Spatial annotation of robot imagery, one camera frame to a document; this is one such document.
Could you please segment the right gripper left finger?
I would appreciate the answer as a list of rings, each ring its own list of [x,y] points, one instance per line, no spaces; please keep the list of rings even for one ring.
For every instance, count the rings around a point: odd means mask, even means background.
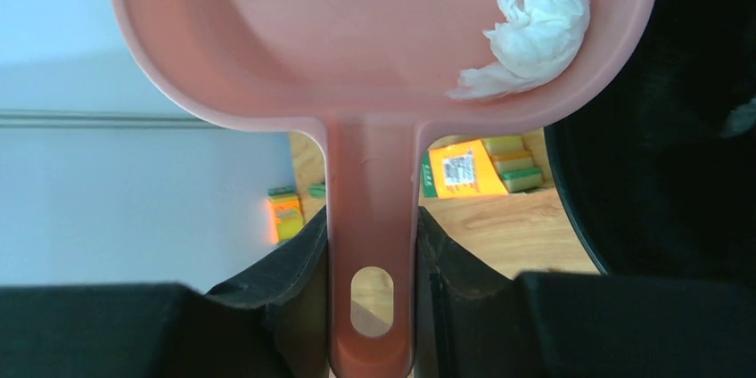
[[[244,377],[327,377],[326,211],[263,259],[213,286],[206,296],[240,310],[248,345]]]

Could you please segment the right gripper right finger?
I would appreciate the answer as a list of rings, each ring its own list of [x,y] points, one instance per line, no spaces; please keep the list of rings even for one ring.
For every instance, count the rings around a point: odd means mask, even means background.
[[[418,210],[415,374],[515,377],[514,286]]]

